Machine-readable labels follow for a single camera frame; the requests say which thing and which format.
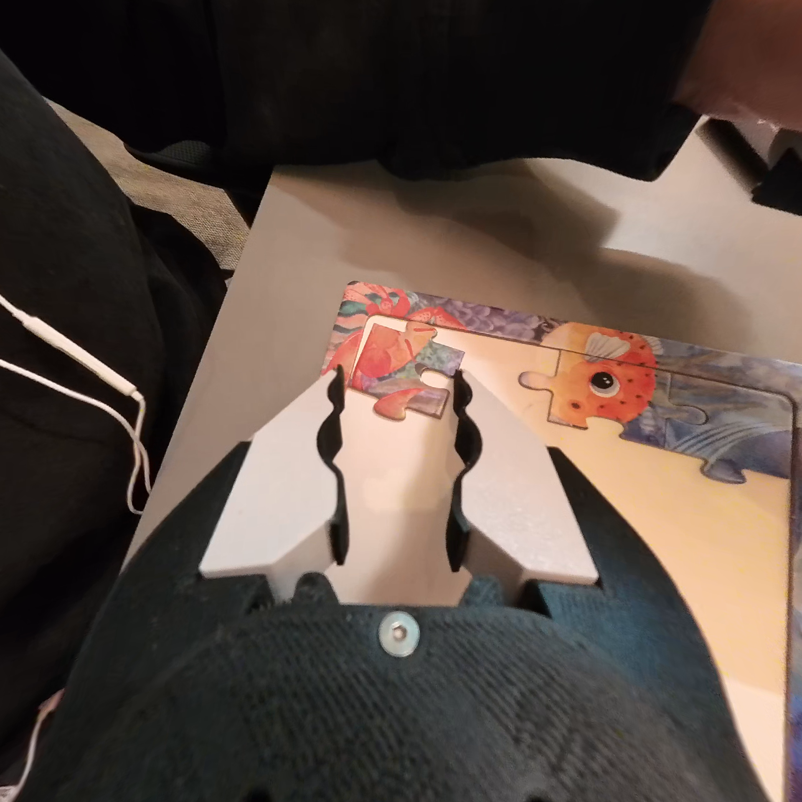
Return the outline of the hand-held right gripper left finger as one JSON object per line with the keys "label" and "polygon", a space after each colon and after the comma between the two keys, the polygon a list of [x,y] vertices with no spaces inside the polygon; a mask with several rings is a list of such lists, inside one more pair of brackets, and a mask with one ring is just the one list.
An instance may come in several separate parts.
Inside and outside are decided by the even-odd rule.
{"label": "hand-held right gripper left finger", "polygon": [[199,570],[205,578],[264,576],[275,601],[348,553],[341,366],[321,376],[249,441]]}

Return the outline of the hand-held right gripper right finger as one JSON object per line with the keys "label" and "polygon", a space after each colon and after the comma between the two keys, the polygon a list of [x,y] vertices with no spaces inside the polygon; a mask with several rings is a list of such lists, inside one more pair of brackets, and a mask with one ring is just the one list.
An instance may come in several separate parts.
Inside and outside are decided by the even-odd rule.
{"label": "hand-held right gripper right finger", "polygon": [[450,570],[495,578],[507,601],[529,581],[597,584],[544,441],[468,371],[456,372],[452,402],[462,467],[447,514]]}

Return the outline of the orange pufferfish jigsaw piece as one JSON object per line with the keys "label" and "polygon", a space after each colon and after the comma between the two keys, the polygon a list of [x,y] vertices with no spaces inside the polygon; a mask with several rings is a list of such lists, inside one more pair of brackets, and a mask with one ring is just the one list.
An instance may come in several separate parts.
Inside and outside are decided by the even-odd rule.
{"label": "orange pufferfish jigsaw piece", "polygon": [[518,381],[550,393],[550,423],[585,429],[589,418],[598,417],[627,424],[653,398],[663,353],[657,337],[567,322],[544,336],[541,346],[556,350],[556,371],[525,371]]}

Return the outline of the cream puzzle frame tray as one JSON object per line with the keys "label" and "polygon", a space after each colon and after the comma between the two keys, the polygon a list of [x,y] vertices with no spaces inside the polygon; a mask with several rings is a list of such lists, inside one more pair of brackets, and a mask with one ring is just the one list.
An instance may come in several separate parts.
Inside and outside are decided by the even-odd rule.
{"label": "cream puzzle frame tray", "polygon": [[552,376],[544,336],[563,323],[492,306],[351,282],[344,290],[322,373],[346,384],[375,324],[424,322],[436,341],[464,352],[473,373],[553,447],[575,515],[589,525],[592,554],[632,566],[647,622],[691,615],[716,665],[725,706],[767,787],[800,800],[800,366],[659,338],[656,376],[671,373],[786,397],[792,406],[790,479],[745,472],[732,485],[702,461],[621,438],[625,424],[589,418],[587,428],[548,421],[551,395],[519,384],[525,371]]}

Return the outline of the red crab jigsaw piece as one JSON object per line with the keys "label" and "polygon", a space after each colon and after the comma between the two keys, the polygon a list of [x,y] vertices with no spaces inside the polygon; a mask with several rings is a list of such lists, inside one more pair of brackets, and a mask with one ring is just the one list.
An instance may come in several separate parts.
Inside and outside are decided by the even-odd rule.
{"label": "red crab jigsaw piece", "polygon": [[431,386],[426,371],[453,378],[464,352],[436,341],[437,330],[424,322],[406,321],[402,330],[375,324],[363,338],[350,387],[374,399],[377,416],[402,421],[408,412],[441,419],[449,390]]}

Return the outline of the blue wavy jigsaw piece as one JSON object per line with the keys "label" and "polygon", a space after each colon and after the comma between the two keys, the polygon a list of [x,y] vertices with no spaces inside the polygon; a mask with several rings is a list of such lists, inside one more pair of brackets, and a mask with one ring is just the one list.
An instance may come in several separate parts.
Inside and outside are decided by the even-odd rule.
{"label": "blue wavy jigsaw piece", "polygon": [[741,485],[748,471],[790,479],[792,427],[784,396],[660,373],[646,410],[620,436],[700,459],[707,478]]}

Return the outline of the person's left hand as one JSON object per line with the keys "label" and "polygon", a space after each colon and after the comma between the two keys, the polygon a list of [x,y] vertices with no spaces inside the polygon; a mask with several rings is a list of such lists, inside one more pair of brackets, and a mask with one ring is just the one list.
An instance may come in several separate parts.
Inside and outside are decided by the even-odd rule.
{"label": "person's left hand", "polygon": [[800,132],[801,2],[714,2],[675,102],[699,115]]}

